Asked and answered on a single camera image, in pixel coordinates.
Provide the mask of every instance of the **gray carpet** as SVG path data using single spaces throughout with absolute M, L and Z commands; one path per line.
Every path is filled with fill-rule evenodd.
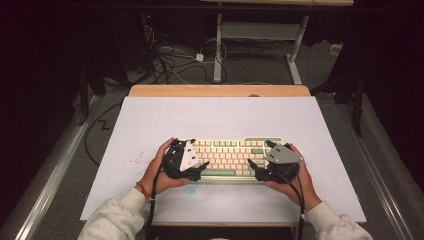
M 227 74 L 225 84 L 292 84 L 284 60 L 284 55 L 291 50 L 291 44 L 287 42 L 283 42 L 278 46 L 272 46 L 270 43 L 266 44 L 261 45 L 260 48 L 251 47 L 247 55 L 245 45 L 229 43 L 227 59 L 224 60 Z M 184 51 L 184 53 L 179 53 L 182 55 L 188 53 L 194 56 L 199 51 L 184 45 L 174 47 Z M 301 47 L 296 63 L 302 81 L 307 87 L 312 88 L 326 81 L 336 60 L 336 57 L 328 53 L 329 47 L 330 44 L 326 42 L 316 44 L 312 48 L 308 46 Z M 205 61 L 213 60 L 211 55 L 206 57 Z M 174 59 L 176 65 L 190 62 L 190 60 L 183 58 L 174 57 L 172 59 Z M 211 64 L 195 65 L 205 67 L 208 80 L 212 79 Z M 175 68 L 174 71 L 179 72 L 186 67 Z M 129 75 L 131 79 L 135 79 L 139 76 L 139 73 L 136 70 L 130 70 Z M 179 77 L 176 75 L 171 76 L 168 79 L 169 83 L 207 83 L 205 70 L 200 67 L 187 69 L 178 73 L 178 75 Z M 166 78 L 162 76 L 158 81 L 166 81 Z M 95 117 L 91 119 L 97 118 L 111 106 L 120 103 L 128 92 L 122 87 L 114 85 L 113 81 L 108 80 L 108 82 L 108 92 L 101 99 L 98 109 L 93 112 Z M 155 79 L 152 77 L 146 80 L 144 84 L 153 82 L 155 82 Z M 374 239 L 420 239 L 424 235 L 422 227 L 424 222 L 421 218 L 424 213 L 423 194 L 415 185 L 396 150 L 390 143 L 390 139 L 375 117 L 368 98 L 364 97 L 361 122 L 363 137 L 360 139 L 355 136 L 349 122 L 346 121 L 346 119 L 349 119 L 349 116 L 346 115 L 351 109 L 349 105 L 336 105 L 332 99 L 332 94 L 319 94 L 317 99 L 367 217 L 368 222 L 363 224 L 363 227 L 371 233 Z M 112 108 L 99 119 L 105 120 L 105 122 L 95 122 L 93 128 L 87 133 L 87 147 L 94 161 L 101 161 L 118 113 L 119 106 Z M 3 227 L 0 232 L 0 239 L 14 239 L 16 237 L 25 221 L 26 215 L 31 210 L 37 195 L 42 190 L 55 166 L 55 158 L 56 156 L 53 152 L 52 156 L 46 160 L 8 223 Z M 375 180 L 376 172 L 369 170 L 369 164 L 371 163 L 377 166 L 379 170 L 377 173 L 381 178 Z M 84 141 L 81 141 L 55 198 L 33 239 L 77 238 L 84 225 L 84 223 L 79 221 L 79 217 L 96 172 L 97 166 L 88 157 Z M 387 206 L 385 202 L 387 198 L 394 200 L 395 205 Z M 397 208 L 401 213 L 400 219 L 399 217 L 389 217 L 390 214 L 387 211 L 390 207 Z M 314 239 L 314 232 L 311 226 L 307 225 L 304 233 L 304 239 Z M 142 234 L 138 236 L 138 239 L 144 239 Z

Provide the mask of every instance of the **white sleeve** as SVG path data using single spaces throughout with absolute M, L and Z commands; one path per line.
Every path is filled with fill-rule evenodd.
M 107 200 L 87 220 L 78 239 L 134 239 L 144 224 L 144 205 L 144 195 L 135 188 L 120 199 Z
M 371 235 L 349 216 L 337 215 L 325 201 L 306 212 L 306 216 L 314 226 L 317 239 L 372 239 Z

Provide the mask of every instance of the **keyboard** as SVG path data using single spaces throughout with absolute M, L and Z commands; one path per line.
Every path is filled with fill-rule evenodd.
M 283 139 L 279 137 L 250 137 L 242 140 L 196 139 L 193 147 L 199 163 L 195 167 L 209 162 L 207 168 L 202 171 L 199 182 L 259 183 L 247 159 L 252 160 L 258 167 L 265 168 L 268 164 L 265 153 L 271 150 L 266 145 L 266 140 L 284 144 Z

